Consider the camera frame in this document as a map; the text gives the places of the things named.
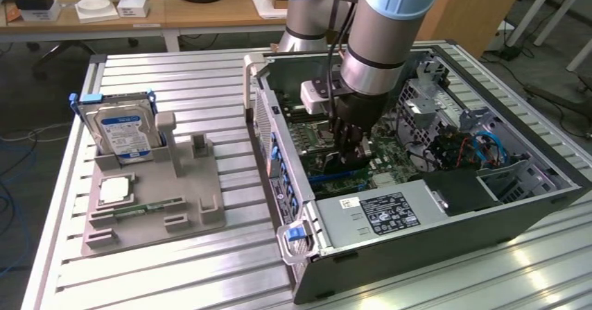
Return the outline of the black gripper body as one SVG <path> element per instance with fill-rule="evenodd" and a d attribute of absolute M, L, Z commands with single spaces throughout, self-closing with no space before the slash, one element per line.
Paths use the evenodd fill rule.
<path fill-rule="evenodd" d="M 351 93 L 337 96 L 333 129 L 353 126 L 361 132 L 371 132 L 383 116 L 388 94 L 365 95 Z"/>

